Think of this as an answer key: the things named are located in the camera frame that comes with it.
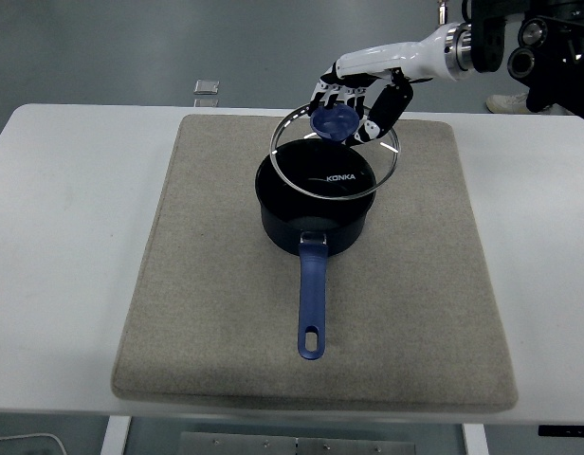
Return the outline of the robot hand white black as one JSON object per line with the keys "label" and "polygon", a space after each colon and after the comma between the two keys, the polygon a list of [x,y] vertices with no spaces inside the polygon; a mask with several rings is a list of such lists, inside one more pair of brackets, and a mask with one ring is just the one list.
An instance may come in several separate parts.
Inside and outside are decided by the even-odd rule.
{"label": "robot hand white black", "polygon": [[308,115],[332,109],[340,100],[360,117],[345,143],[364,144],[383,137],[410,104],[414,82],[450,79],[447,37],[454,24],[438,27],[419,42],[379,45],[340,56],[320,77]]}

